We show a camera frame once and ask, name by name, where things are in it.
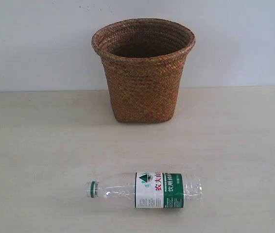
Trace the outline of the brown woven wicker basket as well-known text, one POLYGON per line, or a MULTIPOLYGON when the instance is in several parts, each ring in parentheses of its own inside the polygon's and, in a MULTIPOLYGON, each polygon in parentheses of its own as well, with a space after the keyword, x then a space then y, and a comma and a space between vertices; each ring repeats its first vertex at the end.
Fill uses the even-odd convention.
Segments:
POLYGON ((118 122, 172 119, 180 81, 196 42, 187 27, 165 19, 135 18, 107 25, 93 35, 118 122))

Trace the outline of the clear plastic water bottle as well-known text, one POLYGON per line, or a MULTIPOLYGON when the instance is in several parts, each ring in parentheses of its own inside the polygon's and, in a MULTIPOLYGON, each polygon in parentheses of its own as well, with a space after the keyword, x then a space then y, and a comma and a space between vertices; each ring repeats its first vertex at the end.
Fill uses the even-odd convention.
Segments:
POLYGON ((86 195, 103 207, 181 209, 201 199, 202 185, 184 173, 130 172, 87 182, 86 195))

